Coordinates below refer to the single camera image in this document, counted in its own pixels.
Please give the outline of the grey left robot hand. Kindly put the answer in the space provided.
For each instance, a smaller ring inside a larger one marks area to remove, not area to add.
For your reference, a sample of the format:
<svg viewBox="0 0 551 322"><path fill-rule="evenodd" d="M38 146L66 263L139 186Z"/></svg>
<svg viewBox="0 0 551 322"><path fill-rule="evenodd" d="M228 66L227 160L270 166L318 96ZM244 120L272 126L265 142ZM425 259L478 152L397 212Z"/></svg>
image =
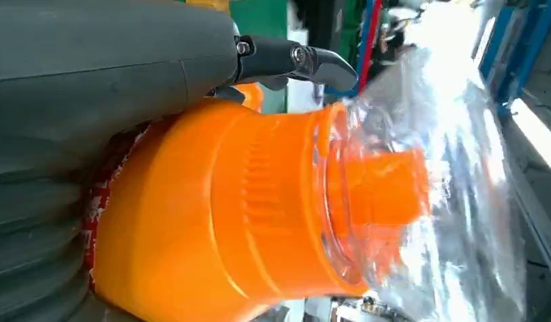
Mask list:
<svg viewBox="0 0 551 322"><path fill-rule="evenodd" d="M178 1L0 1L0 183L87 168L114 134L219 87L290 78L345 91L358 76Z"/></svg>

